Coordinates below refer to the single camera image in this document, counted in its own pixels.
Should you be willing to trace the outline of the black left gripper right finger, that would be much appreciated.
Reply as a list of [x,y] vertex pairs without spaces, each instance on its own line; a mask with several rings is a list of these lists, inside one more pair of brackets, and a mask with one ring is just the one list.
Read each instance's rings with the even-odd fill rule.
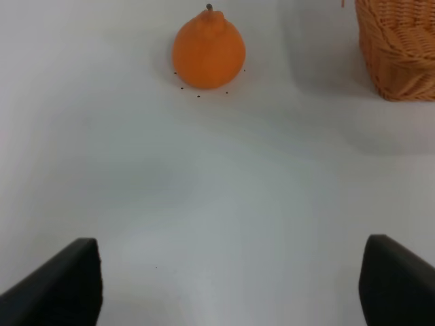
[[389,236],[368,237],[358,292],[367,325],[434,325],[434,267]]

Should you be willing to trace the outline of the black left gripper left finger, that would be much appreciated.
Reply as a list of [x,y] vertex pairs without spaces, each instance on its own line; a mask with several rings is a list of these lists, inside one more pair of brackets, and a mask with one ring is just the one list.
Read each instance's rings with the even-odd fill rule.
[[78,238],[1,294],[1,324],[93,326],[102,305],[98,242]]

